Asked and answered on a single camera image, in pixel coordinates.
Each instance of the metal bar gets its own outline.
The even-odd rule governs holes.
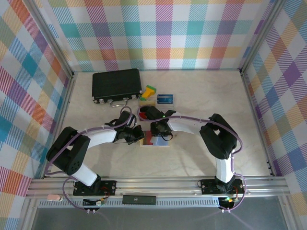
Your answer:
[[[268,160],[269,165],[271,167],[270,170],[271,170],[272,174],[276,175],[276,169],[274,168],[273,160],[272,160],[272,158],[269,155],[269,148],[268,148],[268,146],[266,144],[265,136],[264,136],[264,134],[262,132],[259,120],[257,118],[257,113],[256,113],[256,110],[255,110],[255,108],[253,106],[252,98],[251,98],[250,92],[248,90],[248,86],[247,86],[246,80],[245,80],[245,78],[244,78],[244,76],[242,74],[241,74],[241,77],[242,77],[242,82],[243,82],[243,86],[244,86],[246,95],[248,97],[248,103],[249,103],[250,109],[252,110],[253,119],[254,119],[254,122],[255,122],[255,125],[256,125],[256,130],[258,132],[258,136],[259,136],[262,148],[263,148],[263,150],[265,152],[265,155],[267,156],[267,160]]]
[[[60,46],[58,45],[57,41],[55,40],[48,24],[46,23],[45,19],[43,18],[39,8],[37,7],[34,0],[24,0],[25,5],[27,6],[29,12],[33,16],[35,22],[37,23],[39,29],[41,30],[42,34],[44,35],[45,39],[47,40],[48,44],[51,46],[53,52],[55,53],[56,57],[58,58],[60,64],[63,67],[65,73],[72,77],[73,70],[70,67],[68,61],[65,58],[64,53],[62,52]]]
[[[65,97],[64,97],[63,106],[61,108],[59,119],[58,119],[58,122],[57,122],[55,130],[54,130],[52,143],[59,136],[60,131],[62,130],[63,123],[64,123],[64,118],[66,116],[66,113],[67,113],[67,110],[68,110],[68,106],[69,106],[69,103],[71,101],[72,92],[73,92],[73,89],[74,89],[74,86],[75,86],[75,83],[76,83],[76,78],[77,78],[77,74],[74,75],[74,78],[70,78],[69,79],[67,91],[66,91],[66,94],[65,94]],[[43,173],[44,173],[46,165],[47,165],[47,161],[44,161],[44,166],[43,166],[41,178],[44,177]]]
[[[35,219],[36,211],[38,208],[37,199],[26,199],[20,213],[20,221],[18,222],[18,230],[32,229]]]
[[[276,0],[275,1],[265,24],[263,25],[263,27],[261,28],[257,36],[255,44],[252,46],[252,48],[250,49],[250,52],[247,55],[247,58],[242,66],[241,72],[245,73],[246,70],[249,68],[251,62],[254,60],[257,52],[259,51],[263,41],[268,35],[270,29],[272,28],[277,16],[279,15],[285,3],[286,3],[286,0]]]
[[[27,198],[46,198],[48,194],[62,195],[62,185],[66,178],[45,178],[33,180],[28,190]],[[108,180],[117,181],[117,189],[114,198],[123,195],[155,195],[159,198],[175,197],[223,197],[229,195],[202,195],[197,183],[200,179],[212,179],[212,177],[108,177]],[[247,194],[249,197],[259,196],[283,196],[289,195],[289,188],[283,177],[246,177]],[[72,195],[73,184],[65,184],[65,191]]]
[[[279,201],[288,229],[303,230],[304,228],[299,218],[299,215],[294,207],[292,197],[290,195],[280,196]]]

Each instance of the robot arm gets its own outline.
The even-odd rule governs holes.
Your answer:
[[[201,128],[205,125],[198,121],[186,120],[180,118],[170,119],[167,122],[172,131],[183,131],[186,133],[192,133],[197,136],[201,136]],[[227,159],[219,159],[215,156],[216,161],[216,178],[224,183],[229,182],[234,176],[231,171],[231,153]]]
[[[154,106],[144,107],[146,117],[149,120],[156,120],[162,117],[181,117],[176,111],[167,111],[165,114],[157,110]],[[215,123],[221,124],[228,129],[235,131],[219,114],[213,114],[209,118]],[[231,167],[231,155],[236,148],[237,139],[225,129],[211,123],[201,123],[198,120],[188,120],[181,118],[163,119],[151,123],[152,133],[168,136],[171,131],[183,131],[201,136],[209,152],[216,160],[216,185],[224,193],[232,189],[232,182],[235,179]]]
[[[154,106],[146,107],[146,117],[149,120],[160,119],[174,114],[179,115],[176,111],[167,111],[165,114],[157,110]],[[100,186],[100,176],[89,169],[84,163],[86,151],[96,145],[103,143],[115,142],[119,139],[125,139],[128,144],[139,141],[144,138],[141,126],[131,128],[135,119],[133,115],[127,124],[123,124],[130,116],[130,113],[123,111],[119,119],[115,119],[102,130],[91,132],[78,136],[71,144],[70,149],[65,149],[62,154],[53,162],[55,166],[63,170],[67,175],[90,187],[95,193]],[[210,120],[219,123],[233,131],[228,123],[218,114],[214,114]],[[180,118],[162,119],[151,123],[152,133],[161,136],[171,135],[172,131],[183,131],[201,136],[209,152],[216,158],[216,186],[223,193],[232,189],[232,182],[235,179],[231,169],[231,154],[236,147],[237,139],[228,131],[220,128],[218,125],[210,123],[200,123],[199,121],[186,120]],[[47,160],[50,161],[59,151],[77,134],[77,130],[66,127],[47,153]]]
[[[123,111],[119,119],[106,123],[104,129],[79,135],[69,148],[66,148],[56,158],[53,164],[88,187],[92,187],[97,182],[99,183],[100,176],[83,163],[86,151],[93,146],[115,142],[120,139],[125,139],[128,145],[143,139],[144,133],[141,126],[130,127],[133,120],[135,120],[134,115],[131,116],[127,124],[118,127],[127,121],[129,116],[129,112]],[[78,131],[72,127],[64,128],[48,151],[46,159],[50,161],[77,134]]]

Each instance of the table surface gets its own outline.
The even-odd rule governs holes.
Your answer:
[[[221,114],[238,133],[244,149],[236,155],[235,170],[243,175],[269,175],[248,99],[238,71],[168,70],[141,71],[143,88],[149,84],[158,93],[173,94],[175,110],[189,116],[208,118]],[[98,127],[119,117],[120,107],[94,104],[92,74],[79,73],[64,127],[77,130]],[[137,100],[128,106],[136,114]],[[139,122],[143,130],[149,123]],[[215,158],[201,137],[174,132],[168,147],[141,147],[140,143],[106,143],[90,148],[84,159],[100,176],[197,176],[215,175]]]

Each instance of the wire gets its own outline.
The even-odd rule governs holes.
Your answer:
[[[80,209],[82,211],[86,211],[83,207],[79,207],[79,206],[76,206],[71,200],[69,200],[67,194],[65,193],[65,184],[68,180],[70,180],[71,178],[67,178],[64,183],[63,183],[63,186],[62,186],[62,191],[63,191],[63,195],[65,196],[66,200],[68,201],[68,203],[70,203],[73,207],[77,208],[77,209]]]
[[[187,120],[193,120],[193,121],[198,121],[198,122],[207,122],[207,123],[211,123],[211,124],[214,124],[214,125],[217,125],[223,129],[225,129],[226,131],[228,131],[229,133],[231,133],[240,143],[240,148],[238,150],[236,150],[234,153],[232,153],[232,155],[235,155],[237,154],[238,152],[240,152],[243,148],[243,142],[241,140],[241,138],[238,136],[237,133],[235,133],[234,131],[232,131],[231,129],[227,128],[226,126],[223,126],[222,124],[220,123],[217,123],[215,121],[211,121],[211,120],[205,120],[205,119],[199,119],[199,118],[195,118],[195,117],[190,117],[190,116],[166,116],[166,117],[162,117],[162,118],[159,118],[159,119],[155,119],[155,120],[149,120],[149,119],[144,119],[140,116],[140,110],[141,108],[144,108],[144,107],[149,107],[148,105],[143,105],[143,106],[140,106],[138,108],[138,117],[140,120],[142,121],[150,121],[150,122],[157,122],[157,121],[162,121],[162,120],[165,120],[165,119],[174,119],[174,118],[180,118],[180,119],[187,119]]]
[[[236,190],[236,199],[238,199],[238,188],[235,187],[235,186],[234,186],[234,188],[235,188],[235,190]]]
[[[201,180],[197,181],[197,186],[198,186],[198,188],[201,188],[201,186],[198,185],[198,183],[199,183],[200,181],[201,181]]]
[[[80,132],[80,133],[78,133],[78,134],[76,134],[73,138],[71,138],[70,139],[70,141],[68,141],[67,143],[66,143],[66,145],[49,161],[49,163],[46,165],[46,167],[45,167],[45,171],[44,171],[44,176],[45,175],[55,175],[55,174],[58,174],[58,173],[61,173],[60,171],[57,171],[57,172],[47,172],[48,171],[48,168],[52,165],[52,163],[59,157],[59,155],[61,155],[62,153],[63,153],[63,151],[78,137],[78,136],[80,136],[80,135],[82,135],[82,134],[84,134],[84,133],[90,133],[90,132],[94,132],[94,131],[98,131],[98,130],[102,130],[102,129],[115,129],[115,128],[118,128],[118,127],[121,127],[121,126],[124,126],[125,124],[127,124],[128,122],[129,122],[129,120],[131,119],[131,117],[132,117],[132,110],[131,110],[131,108],[130,107],[128,107],[128,106],[124,106],[124,107],[122,107],[122,109],[120,110],[120,113],[122,113],[122,111],[125,109],[125,108],[128,108],[129,109],[129,112],[130,112],[130,115],[129,115],[129,117],[128,117],[128,119],[124,122],[124,123],[122,123],[122,124],[120,124],[120,125],[118,125],[118,126],[113,126],[113,127],[95,127],[95,128],[90,128],[90,129],[88,129],[88,130],[84,130],[84,131],[82,131],[82,132]],[[70,180],[70,179],[72,179],[72,180],[75,180],[75,181],[77,181],[77,179],[76,178],[74,178],[74,177],[72,177],[72,176],[69,176],[69,178],[67,178],[65,181],[64,181],[64,183],[63,183],[63,186],[62,186],[62,191],[63,191],[63,195],[64,195],[64,197],[66,198],[66,200],[73,206],[73,207],[75,207],[75,208],[77,208],[77,209],[80,209],[80,210],[83,210],[83,211],[86,211],[84,208],[82,208],[82,207],[79,207],[79,206],[76,206],[69,198],[68,198],[68,196],[67,196],[67,194],[65,193],[65,184],[66,184],[66,182],[68,181],[68,180]]]
[[[231,210],[236,209],[236,208],[242,203],[242,201],[243,201],[244,198],[245,198],[245,194],[246,194],[246,180],[245,180],[245,178],[244,178],[243,175],[238,174],[238,173],[235,173],[235,169],[234,169],[234,159],[235,159],[234,155],[237,154],[237,153],[239,153],[239,152],[243,149],[243,141],[242,141],[242,139],[238,136],[238,134],[235,133],[234,131],[232,131],[231,129],[229,129],[228,127],[223,126],[222,124],[217,123],[217,122],[215,122],[215,121],[205,120],[205,119],[199,119],[199,118],[194,118],[194,117],[189,117],[189,116],[178,116],[178,115],[175,115],[175,116],[162,117],[162,118],[155,119],[155,120],[144,119],[144,118],[142,118],[142,117],[140,116],[140,111],[141,111],[141,109],[142,109],[143,107],[149,107],[149,106],[148,106],[148,105],[140,106],[139,109],[138,109],[137,114],[138,114],[139,119],[142,120],[142,121],[158,122],[158,121],[162,121],[162,120],[165,120],[165,119],[179,118],[179,119],[187,119],[187,120],[198,121],[198,122],[200,122],[200,123],[201,123],[201,122],[207,122],[207,123],[211,123],[211,124],[217,125],[217,126],[223,128],[223,129],[225,129],[226,131],[228,131],[230,134],[232,134],[232,135],[239,141],[239,143],[240,143],[240,148],[239,148],[238,150],[235,150],[235,151],[231,154],[231,156],[230,156],[230,157],[231,157],[231,163],[230,163],[230,164],[231,164],[231,171],[234,173],[234,175],[235,175],[235,176],[238,176],[238,177],[241,177],[242,180],[243,180],[243,182],[244,182],[244,188],[245,188],[245,189],[244,189],[244,193],[243,193],[242,198],[241,198],[241,200],[239,201],[239,203],[238,203],[236,206],[234,206],[233,208],[227,209],[227,208],[221,207],[221,208],[223,208],[223,209],[228,210],[229,212],[230,212]]]
[[[163,140],[165,140],[165,138],[161,135],[161,138],[163,139]],[[173,134],[171,133],[171,139],[173,139]],[[171,140],[170,139],[170,140]],[[170,141],[170,140],[165,140],[165,141]]]
[[[78,137],[78,136],[80,136],[80,135],[82,135],[82,134],[85,134],[85,133],[90,133],[90,132],[94,132],[94,131],[98,131],[98,130],[103,130],[103,129],[115,129],[115,128],[118,128],[118,127],[121,127],[121,126],[124,126],[125,124],[127,124],[128,122],[129,122],[129,120],[131,119],[131,117],[132,117],[132,110],[131,110],[131,108],[129,107],[129,106],[124,106],[124,107],[122,107],[122,109],[120,110],[120,113],[122,113],[122,111],[125,109],[125,108],[128,108],[129,109],[129,112],[130,112],[130,115],[129,115],[129,117],[128,117],[128,119],[124,122],[124,123],[122,123],[122,124],[120,124],[120,125],[118,125],[118,126],[113,126],[113,127],[94,127],[94,128],[90,128],[90,129],[88,129],[88,130],[84,130],[84,131],[82,131],[82,132],[80,132],[80,133],[77,133],[72,139],[70,139],[67,143],[66,143],[66,145],[64,145],[64,147],[63,148],[61,148],[61,150],[48,162],[48,164],[46,165],[46,167],[45,167],[45,171],[44,171],[44,176],[47,174],[47,171],[48,171],[48,168],[52,165],[52,163],[59,157],[59,155],[61,155],[62,153],[63,153],[63,151]]]

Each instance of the plaid wall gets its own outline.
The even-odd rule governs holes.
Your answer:
[[[246,61],[246,58],[247,58],[247,56],[248,56],[248,54],[250,52],[250,49],[255,44],[256,39],[259,36],[259,32],[261,31],[262,27],[265,25],[266,20],[267,20],[269,14],[270,14],[271,9],[273,8],[273,5],[274,5],[275,2],[276,2],[276,0],[270,0],[270,2],[268,4],[264,14],[261,17],[261,20],[260,20],[260,22],[259,22],[259,24],[257,26],[257,29],[255,30],[254,34],[252,35],[251,40],[249,41],[249,44],[248,44],[248,46],[247,46],[247,48],[246,48],[246,50],[244,52],[244,55],[243,55],[243,57],[242,57],[242,59],[240,61],[240,64],[239,64],[239,69],[243,67],[243,64]]]
[[[38,178],[68,77],[21,0],[0,1],[0,230]]]
[[[237,69],[269,1],[36,2],[71,66],[104,71]]]
[[[307,0],[288,0],[245,76],[277,175],[307,229]]]

